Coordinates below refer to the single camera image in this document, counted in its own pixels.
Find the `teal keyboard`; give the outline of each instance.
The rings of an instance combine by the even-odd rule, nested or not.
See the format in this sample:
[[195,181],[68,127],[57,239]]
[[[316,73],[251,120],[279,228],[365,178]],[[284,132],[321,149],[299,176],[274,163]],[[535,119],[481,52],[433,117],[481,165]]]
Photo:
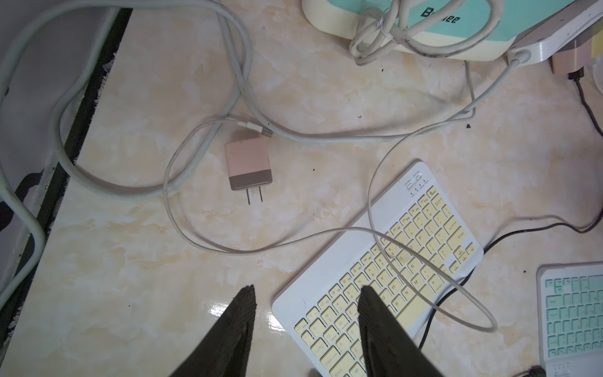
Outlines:
[[545,354],[558,358],[603,347],[603,275],[545,280]]

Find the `keycap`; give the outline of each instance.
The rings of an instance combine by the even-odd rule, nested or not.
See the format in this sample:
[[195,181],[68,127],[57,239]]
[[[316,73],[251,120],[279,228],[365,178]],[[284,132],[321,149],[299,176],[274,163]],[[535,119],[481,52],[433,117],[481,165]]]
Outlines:
[[440,254],[442,259],[447,260],[452,255],[452,249],[447,244],[443,244],[438,250],[438,254]]
[[438,231],[438,226],[435,224],[435,222],[430,221],[425,224],[425,231],[428,235],[433,236]]
[[446,222],[446,216],[444,216],[442,212],[438,212],[434,215],[434,222],[438,227],[440,227]]
[[346,354],[343,355],[343,357],[339,359],[337,363],[335,363],[329,373],[332,377],[344,377],[354,363],[354,357],[352,357],[349,352],[346,352]]
[[467,238],[467,232],[463,229],[462,226],[459,226],[458,229],[448,239],[448,246],[450,246],[450,248],[454,250],[459,247],[463,241],[465,241],[465,238]]
[[335,326],[337,326],[337,328],[339,329],[339,331],[345,331],[346,330],[346,326],[349,323],[350,323],[350,321],[347,319],[347,317],[344,316],[343,314],[341,314],[340,317],[337,318],[337,321],[335,321]]
[[[424,286],[419,291],[420,294],[425,296],[428,300],[433,300],[435,295],[432,290],[428,286]],[[427,307],[427,303],[425,303],[421,298],[414,297],[401,311],[400,314],[396,317],[396,320],[404,330],[408,330],[408,328],[415,322],[417,317],[423,312],[423,310]]]
[[358,306],[356,305],[356,303],[352,303],[347,309],[346,309],[346,314],[353,320],[355,321],[356,318],[358,318]]
[[346,310],[347,302],[342,296],[337,296],[335,300],[333,300],[333,308],[337,313],[341,313]]
[[356,357],[362,356],[362,343],[360,343],[359,340],[356,340],[356,342],[351,346],[350,350],[354,355],[356,355]]
[[347,335],[349,335],[352,340],[358,339],[360,337],[360,328],[355,322],[347,328]]
[[308,331],[304,331],[304,333],[301,335],[301,339],[304,341],[304,343],[306,343],[307,346],[310,346],[312,343],[314,343],[314,337]]
[[327,370],[329,370],[337,360],[339,360],[339,351],[337,351],[335,347],[331,347],[320,359],[320,362],[323,363]]
[[323,313],[320,315],[320,318],[323,319],[323,321],[327,324],[330,325],[331,323],[333,323],[333,321],[335,320],[335,312],[333,311],[333,309],[331,308],[327,308],[325,311],[323,311]]
[[301,335],[304,332],[304,330],[307,329],[307,328],[308,328],[307,321],[305,319],[302,319],[295,326],[295,331],[297,331],[297,333]]
[[333,288],[331,288],[329,290],[329,296],[331,297],[337,297],[337,295],[341,292],[341,287],[339,286],[339,284],[335,284],[333,286]]
[[313,322],[313,324],[310,325],[310,330],[313,334],[316,334],[317,336],[320,336],[320,334],[322,334],[326,328],[327,327],[325,327],[325,325],[320,319],[317,319]]
[[312,347],[310,347],[312,353],[317,357],[321,358],[325,352],[327,352],[327,344],[322,340],[322,338],[318,338],[316,343]]
[[414,238],[415,234],[418,233],[418,228],[414,223],[409,223],[404,227],[404,233],[406,233],[408,238]]
[[306,314],[306,317],[308,318],[308,320],[310,322],[314,321],[316,318],[318,318],[318,315],[320,314],[320,311],[318,311],[318,309],[315,307],[313,307],[312,309],[310,309],[310,311]]
[[433,198],[435,194],[438,193],[438,190],[435,188],[435,186],[431,186],[431,188],[429,190],[427,190],[427,196],[430,198]]
[[411,214],[411,217],[415,217],[417,215],[417,213],[421,212],[421,209],[419,208],[419,206],[417,204],[413,205],[409,210],[408,213]]
[[425,206],[425,208],[423,208],[423,215],[425,215],[425,217],[427,219],[432,218],[436,213],[435,208],[429,203]]
[[427,218],[421,212],[418,213],[417,216],[412,220],[413,223],[417,226],[417,228],[421,229],[427,224]]
[[440,244],[443,244],[448,239],[448,233],[446,233],[444,229],[440,229],[435,233],[435,239],[437,239]]
[[354,287],[353,284],[350,284],[346,289],[344,289],[343,294],[347,298],[348,301],[356,300],[356,297],[360,295],[360,292]]

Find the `table surface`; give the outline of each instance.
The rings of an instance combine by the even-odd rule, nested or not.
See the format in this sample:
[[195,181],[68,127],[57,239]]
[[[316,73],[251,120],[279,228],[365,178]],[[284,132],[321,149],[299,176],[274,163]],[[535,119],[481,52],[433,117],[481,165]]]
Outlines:
[[[299,0],[231,0],[226,6],[245,22],[254,43],[249,81],[258,105],[291,129],[412,130],[445,119],[469,97],[459,61],[392,52],[356,66],[347,41],[310,25]],[[472,64],[478,93],[505,64]],[[603,97],[583,82],[603,119]],[[134,11],[79,166],[122,185],[161,182],[180,142],[219,112],[234,87],[212,12]],[[250,114],[243,99],[233,113]],[[552,75],[548,63],[513,71],[469,124],[399,148],[374,192],[422,159],[482,245],[503,227],[550,223],[538,219],[547,214],[583,225],[598,212],[603,140],[574,84]],[[223,147],[246,132],[223,127],[171,199],[185,229],[240,248],[347,224],[365,206],[370,176],[391,146],[309,145],[273,137],[268,152],[274,181],[262,190],[263,203],[251,190],[248,205],[244,192],[230,190]],[[239,289],[254,284],[248,375],[314,375],[273,317],[270,302],[329,240],[258,256],[212,255],[178,237],[161,198],[111,200],[72,180],[0,374],[167,376]],[[482,334],[438,315],[425,355],[446,376],[511,376],[538,364],[538,266],[601,259],[601,244],[603,226],[586,235],[558,227],[500,243],[467,285],[500,330]],[[445,307],[486,323],[461,296]]]

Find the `yellow keycap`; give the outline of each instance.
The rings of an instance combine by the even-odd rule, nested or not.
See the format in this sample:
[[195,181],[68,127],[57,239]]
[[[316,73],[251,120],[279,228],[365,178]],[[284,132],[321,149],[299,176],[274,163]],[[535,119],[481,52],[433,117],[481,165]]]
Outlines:
[[455,250],[463,241],[465,241],[465,238],[467,238],[467,232],[465,232],[462,226],[459,226],[456,232],[448,239],[448,246],[450,246],[452,250]]
[[347,337],[346,334],[343,334],[341,338],[337,339],[335,344],[337,345],[337,347],[339,347],[339,349],[344,350],[350,348],[350,346],[352,345],[352,341],[350,340],[350,338]]
[[347,375],[346,373],[350,370],[352,365],[354,365],[354,362],[354,357],[352,357],[349,352],[346,352],[329,373],[332,377],[344,377]]
[[324,340],[327,341],[327,344],[333,344],[338,335],[337,330],[335,330],[333,326],[329,326],[328,330],[324,332],[323,336]]
[[436,208],[438,211],[444,206],[444,198],[440,195],[437,194],[432,200],[431,200],[431,205],[434,206],[434,208]]
[[410,268],[413,274],[416,274],[423,264],[417,258],[413,258],[410,262],[408,262],[408,268]]
[[[433,300],[435,295],[433,291],[425,285],[420,291],[420,294],[425,296],[428,300]],[[400,314],[396,317],[396,320],[404,330],[408,330],[410,326],[415,322],[415,320],[419,317],[419,315],[427,308],[429,305],[425,301],[423,301],[420,297],[414,297],[408,305],[400,311]]]
[[433,198],[435,194],[438,193],[438,189],[435,188],[435,186],[431,186],[431,188],[429,190],[427,190],[427,196],[430,198]]
[[394,236],[398,235],[398,233],[400,233],[401,230],[402,230],[402,226],[400,225],[400,223],[396,223],[396,224],[394,224],[393,227],[390,228],[390,232]]
[[408,223],[410,223],[412,217],[406,213],[404,214],[404,216],[400,217],[400,224],[402,224],[402,226],[406,226]]
[[331,289],[329,290],[329,295],[330,295],[331,297],[337,297],[337,295],[338,295],[339,293],[341,293],[341,287],[339,286],[339,284],[335,284],[335,285],[333,286],[333,288],[331,288]]
[[362,356],[362,343],[360,343],[359,340],[357,340],[352,347],[350,348],[350,350],[352,351],[352,353],[354,355],[356,355],[356,357],[360,357]]
[[337,313],[341,313],[346,310],[347,302],[342,296],[337,296],[335,300],[333,300],[333,307]]
[[308,328],[307,321],[305,319],[302,319],[295,326],[295,331],[297,331],[297,333],[301,335],[304,332],[304,330],[307,329],[307,328]]
[[404,296],[404,298],[406,299],[406,301],[410,301],[415,296],[415,292],[413,292],[413,290],[410,289],[409,286],[406,286],[402,290],[402,296]]
[[347,335],[349,335],[352,340],[358,339],[360,337],[360,328],[355,322],[347,328]]
[[329,304],[331,303],[331,299],[329,298],[329,296],[324,296],[322,299],[320,299],[320,301],[318,302],[318,307],[321,310],[324,310],[327,306],[329,306]]
[[327,370],[329,370],[333,365],[335,365],[337,360],[339,360],[339,351],[337,351],[335,347],[331,347],[320,359],[320,362],[323,363]]
[[423,208],[423,215],[425,215],[425,217],[427,219],[432,218],[436,213],[435,208],[431,205],[431,204],[427,204],[425,206],[425,208]]
[[367,377],[367,374],[364,372],[364,369],[362,369],[360,364],[356,363],[350,369],[350,376],[351,377]]
[[362,266],[360,265],[360,263],[356,263],[354,267],[352,267],[352,269],[350,270],[352,276],[358,275],[360,271],[362,271]]
[[381,297],[381,301],[383,301],[386,305],[389,305],[392,299],[391,293],[388,290],[383,290],[379,297]]
[[324,342],[324,340],[318,338],[316,343],[314,343],[310,349],[312,350],[312,353],[314,353],[314,355],[320,359],[324,353],[327,352],[327,344]]
[[461,269],[461,264],[459,262],[454,262],[451,266],[450,266],[450,272],[452,272],[453,274],[456,273],[458,270]]
[[465,249],[465,251],[467,252],[467,254],[469,255],[473,255],[473,253],[475,252],[475,250],[477,250],[478,248],[475,247],[474,244],[469,244],[469,246],[467,246],[467,248]]
[[373,280],[379,273],[379,269],[375,266],[375,263],[371,262],[367,268],[364,269],[364,272],[367,274],[368,280]]
[[400,251],[400,248],[398,246],[394,245],[394,244],[389,244],[385,248],[385,252],[387,253],[387,255],[390,256],[390,258],[395,257],[396,254],[398,254],[399,251]]
[[347,287],[349,283],[352,282],[352,277],[350,276],[350,274],[345,274],[341,280],[339,281],[339,283],[341,284],[342,287]]
[[428,265],[424,265],[423,268],[421,268],[421,275],[425,280],[429,280],[429,278],[432,277],[434,274],[435,272]]
[[379,268],[385,268],[385,266],[387,266],[387,261],[385,260],[383,254],[379,254],[375,257],[375,263],[377,263]]
[[431,289],[433,289],[436,293],[444,288],[444,283],[442,283],[442,280],[437,275],[433,275],[428,283]]
[[425,215],[419,212],[419,214],[415,216],[414,219],[412,219],[412,222],[415,223],[417,228],[421,229],[425,226],[425,224],[427,224],[427,218],[425,217]]
[[446,232],[448,232],[448,234],[453,234],[454,231],[460,226],[460,223],[456,220],[456,217],[451,217],[448,219],[448,221],[444,224],[444,229],[446,229]]
[[356,279],[354,279],[354,283],[356,283],[358,289],[361,289],[363,285],[368,285],[368,279],[363,273],[361,273]]
[[415,217],[417,213],[421,212],[421,208],[415,204],[409,210],[408,213],[411,214],[411,217]]
[[435,233],[435,239],[437,239],[440,244],[443,244],[448,239],[448,233],[446,233],[444,229],[440,229]]
[[435,240],[435,238],[432,238],[427,241],[427,244],[425,246],[427,247],[427,249],[429,249],[429,252],[433,254],[438,251],[440,244],[438,243],[438,241]]
[[425,246],[425,244],[429,240],[429,235],[424,230],[421,230],[421,231],[419,231],[419,233],[417,233],[417,236],[415,237],[415,239],[417,240],[419,245]]
[[360,295],[360,292],[354,287],[353,284],[350,284],[346,289],[343,290],[343,294],[346,296],[348,301],[356,300],[356,297]]
[[409,223],[405,228],[404,228],[404,233],[406,233],[406,235],[408,236],[408,238],[414,238],[415,234],[418,233],[418,228],[414,223]]
[[310,322],[313,322],[316,318],[318,318],[319,314],[320,314],[320,311],[318,311],[318,309],[315,306],[312,309],[310,309],[310,311],[306,314],[306,317],[308,318],[308,320]]
[[355,321],[358,318],[358,306],[356,303],[352,303],[349,308],[346,309],[346,314]]
[[311,346],[314,343],[314,337],[308,331],[304,331],[301,335],[301,339],[306,343],[306,345]]
[[447,260],[448,257],[452,254],[452,249],[447,244],[443,244],[442,247],[438,250],[438,254],[442,257],[442,259]]
[[404,299],[400,295],[396,296],[391,303],[394,305],[394,309],[396,311],[402,310],[404,305],[406,305],[406,301],[404,301]]
[[339,318],[337,318],[337,321],[335,321],[335,326],[337,326],[337,328],[339,329],[339,331],[345,331],[346,326],[350,323],[350,321],[348,321],[347,317],[344,316],[343,314],[341,314],[339,316]]
[[313,334],[316,334],[317,337],[319,337],[320,334],[322,334],[326,328],[327,327],[325,327],[325,325],[320,319],[317,319],[316,321],[314,321],[313,324],[310,325],[310,330]]
[[442,212],[444,212],[444,214],[446,215],[446,217],[452,216],[452,211],[450,210],[450,208],[448,206],[443,206],[442,207]]
[[411,280],[411,284],[413,287],[415,287],[415,289],[418,291],[421,288],[423,288],[423,285],[425,285],[425,280],[423,280],[423,278],[421,277],[421,275],[416,274],[414,276],[414,278],[412,278]]
[[391,283],[388,284],[388,288],[394,295],[402,292],[402,287],[403,287],[402,283],[400,283],[400,281],[397,278],[394,278],[394,280],[392,280]]
[[396,259],[400,262],[401,265],[406,266],[408,262],[411,261],[412,256],[406,251],[402,250],[397,256]]
[[467,252],[463,251],[463,253],[461,254],[461,256],[458,258],[458,261],[461,264],[465,264],[465,262],[467,262],[468,259],[469,259],[469,254],[467,254]]
[[323,321],[329,325],[331,323],[333,323],[333,321],[335,320],[335,312],[333,311],[333,309],[331,308],[327,308],[325,311],[323,311],[323,313],[320,315],[320,318],[323,319]]
[[438,212],[434,215],[434,222],[437,226],[442,226],[446,222],[446,216],[442,212]]

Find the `teal keycap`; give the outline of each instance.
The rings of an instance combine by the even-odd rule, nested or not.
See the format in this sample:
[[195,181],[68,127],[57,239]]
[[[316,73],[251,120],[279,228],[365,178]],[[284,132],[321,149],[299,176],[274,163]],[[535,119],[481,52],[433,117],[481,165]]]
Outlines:
[[546,319],[548,321],[559,321],[559,309],[548,309],[546,311]]
[[579,277],[572,278],[572,292],[580,292],[580,278]]

